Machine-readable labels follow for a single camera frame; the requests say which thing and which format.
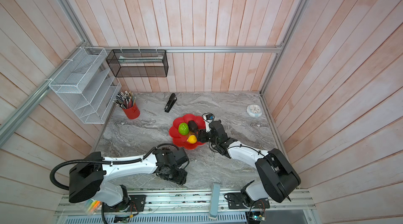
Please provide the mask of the yellow fake lemon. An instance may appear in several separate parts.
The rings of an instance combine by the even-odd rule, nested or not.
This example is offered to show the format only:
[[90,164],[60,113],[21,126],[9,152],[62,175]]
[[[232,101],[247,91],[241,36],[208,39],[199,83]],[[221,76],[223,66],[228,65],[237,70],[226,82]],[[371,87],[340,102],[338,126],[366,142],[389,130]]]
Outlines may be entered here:
[[187,139],[187,142],[190,144],[196,144],[197,143],[197,137],[195,135],[190,135]]

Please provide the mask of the dark fake avocado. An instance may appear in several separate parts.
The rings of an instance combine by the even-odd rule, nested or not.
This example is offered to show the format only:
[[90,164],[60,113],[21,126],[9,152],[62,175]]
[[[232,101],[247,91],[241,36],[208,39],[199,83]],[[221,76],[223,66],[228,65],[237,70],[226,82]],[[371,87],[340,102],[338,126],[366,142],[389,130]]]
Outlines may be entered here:
[[187,123],[190,132],[196,132],[198,130],[198,125],[195,121],[191,120]]

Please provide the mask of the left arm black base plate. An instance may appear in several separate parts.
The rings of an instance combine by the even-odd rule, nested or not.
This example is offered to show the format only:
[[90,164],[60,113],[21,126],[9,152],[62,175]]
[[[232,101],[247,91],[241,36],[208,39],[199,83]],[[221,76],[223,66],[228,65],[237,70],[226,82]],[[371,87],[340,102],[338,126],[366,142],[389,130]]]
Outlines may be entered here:
[[146,195],[129,194],[128,199],[124,199],[113,207],[105,205],[104,212],[143,212],[146,198]]

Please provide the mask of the white mesh wall organizer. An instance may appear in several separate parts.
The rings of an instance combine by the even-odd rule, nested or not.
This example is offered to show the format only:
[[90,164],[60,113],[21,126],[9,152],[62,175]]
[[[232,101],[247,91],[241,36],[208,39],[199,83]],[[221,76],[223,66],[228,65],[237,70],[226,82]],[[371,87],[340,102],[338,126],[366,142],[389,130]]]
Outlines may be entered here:
[[105,124],[121,90],[110,68],[101,67],[106,58],[104,48],[82,47],[49,83],[84,124]]

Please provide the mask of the white round clock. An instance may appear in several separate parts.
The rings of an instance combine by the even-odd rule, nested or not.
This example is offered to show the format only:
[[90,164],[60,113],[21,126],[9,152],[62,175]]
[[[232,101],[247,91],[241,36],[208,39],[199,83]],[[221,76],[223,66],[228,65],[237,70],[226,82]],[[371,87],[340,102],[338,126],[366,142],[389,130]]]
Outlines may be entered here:
[[262,108],[258,104],[250,104],[247,106],[247,113],[250,117],[259,118],[262,116]]

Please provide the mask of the green bumpy fake fruit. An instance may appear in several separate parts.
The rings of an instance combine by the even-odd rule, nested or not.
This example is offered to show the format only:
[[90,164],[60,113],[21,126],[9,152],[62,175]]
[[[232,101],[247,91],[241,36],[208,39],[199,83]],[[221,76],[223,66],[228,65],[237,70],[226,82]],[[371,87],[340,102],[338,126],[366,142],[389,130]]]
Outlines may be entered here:
[[181,123],[178,127],[178,132],[180,135],[186,136],[189,134],[190,129],[187,123]]

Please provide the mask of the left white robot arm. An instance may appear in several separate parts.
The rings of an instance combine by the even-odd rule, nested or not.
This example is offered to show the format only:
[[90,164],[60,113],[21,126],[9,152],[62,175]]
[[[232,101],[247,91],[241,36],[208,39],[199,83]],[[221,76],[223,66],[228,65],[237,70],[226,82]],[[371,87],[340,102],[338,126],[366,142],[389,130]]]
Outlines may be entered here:
[[132,200],[124,185],[112,184],[112,180],[136,175],[154,174],[157,177],[183,185],[185,170],[190,160],[185,149],[171,143],[160,144],[146,154],[130,157],[103,157],[93,152],[81,160],[66,161],[50,172],[50,181],[56,187],[69,192],[70,203],[97,200],[116,211],[127,210]]

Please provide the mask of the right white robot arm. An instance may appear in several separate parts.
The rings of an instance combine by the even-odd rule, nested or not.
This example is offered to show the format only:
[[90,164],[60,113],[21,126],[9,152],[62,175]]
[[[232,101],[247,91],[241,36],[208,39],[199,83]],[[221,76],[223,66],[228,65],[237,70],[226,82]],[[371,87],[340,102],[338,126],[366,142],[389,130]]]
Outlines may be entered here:
[[253,208],[256,203],[264,205],[263,200],[267,198],[282,203],[299,187],[300,176],[279,149],[255,149],[230,138],[221,121],[215,120],[211,113],[204,115],[203,120],[206,128],[197,131],[197,140],[209,143],[212,150],[222,156],[250,165],[260,177],[259,181],[248,183],[239,193],[227,194],[229,208]]

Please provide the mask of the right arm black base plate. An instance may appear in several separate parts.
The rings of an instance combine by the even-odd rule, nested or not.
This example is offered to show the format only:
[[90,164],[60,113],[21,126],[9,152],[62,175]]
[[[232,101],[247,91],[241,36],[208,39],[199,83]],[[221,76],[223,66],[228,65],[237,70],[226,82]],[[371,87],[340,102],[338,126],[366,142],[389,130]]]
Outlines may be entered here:
[[268,209],[270,203],[267,198],[253,201],[245,193],[227,193],[224,195],[229,209]]

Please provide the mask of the red flower-shaped fruit bowl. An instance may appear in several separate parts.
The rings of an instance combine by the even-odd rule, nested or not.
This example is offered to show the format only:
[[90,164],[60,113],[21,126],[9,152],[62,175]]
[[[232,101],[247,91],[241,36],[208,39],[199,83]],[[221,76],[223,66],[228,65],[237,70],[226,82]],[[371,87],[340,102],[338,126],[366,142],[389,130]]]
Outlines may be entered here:
[[204,143],[198,141],[194,144],[191,144],[187,141],[188,137],[185,135],[181,135],[178,130],[181,123],[188,123],[189,121],[194,121],[197,124],[198,129],[206,128],[205,122],[201,116],[186,114],[183,117],[179,117],[173,121],[173,125],[169,130],[169,135],[172,138],[173,144],[175,144],[176,146],[183,147],[187,150],[193,150],[201,145],[204,145]]

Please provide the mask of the black stapler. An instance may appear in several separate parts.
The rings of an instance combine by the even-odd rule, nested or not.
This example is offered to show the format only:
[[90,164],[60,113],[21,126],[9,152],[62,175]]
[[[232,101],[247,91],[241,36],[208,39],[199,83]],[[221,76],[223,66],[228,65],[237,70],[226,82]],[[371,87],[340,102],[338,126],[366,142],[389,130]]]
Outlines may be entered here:
[[176,101],[177,101],[176,94],[175,94],[175,93],[172,93],[172,94],[170,95],[170,97],[169,97],[169,100],[168,100],[168,102],[167,102],[165,108],[164,108],[164,111],[165,111],[166,113],[169,113],[170,110],[172,109],[173,105],[176,103]]

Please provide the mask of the black mesh wall basket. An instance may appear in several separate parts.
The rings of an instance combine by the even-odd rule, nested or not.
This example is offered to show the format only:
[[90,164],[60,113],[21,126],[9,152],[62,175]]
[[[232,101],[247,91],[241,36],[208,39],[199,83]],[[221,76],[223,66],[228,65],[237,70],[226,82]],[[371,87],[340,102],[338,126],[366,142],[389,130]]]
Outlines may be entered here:
[[113,49],[106,62],[118,78],[165,78],[169,71],[165,50]]

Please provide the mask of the red pencil cup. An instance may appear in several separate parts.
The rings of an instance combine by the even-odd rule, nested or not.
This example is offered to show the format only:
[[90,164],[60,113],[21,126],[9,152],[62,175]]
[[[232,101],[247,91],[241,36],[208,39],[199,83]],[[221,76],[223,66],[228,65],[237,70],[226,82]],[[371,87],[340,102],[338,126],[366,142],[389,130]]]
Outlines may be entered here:
[[134,103],[130,108],[123,109],[123,112],[127,116],[128,119],[134,120],[140,116],[140,110],[138,109],[136,103]]

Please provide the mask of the bundle of pencils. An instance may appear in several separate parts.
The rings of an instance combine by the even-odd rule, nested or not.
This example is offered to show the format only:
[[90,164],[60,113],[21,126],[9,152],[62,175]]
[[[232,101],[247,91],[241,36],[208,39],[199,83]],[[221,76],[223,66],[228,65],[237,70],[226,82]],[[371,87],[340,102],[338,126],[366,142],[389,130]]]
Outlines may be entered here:
[[135,105],[135,96],[131,91],[120,92],[113,102],[122,109],[130,109]]

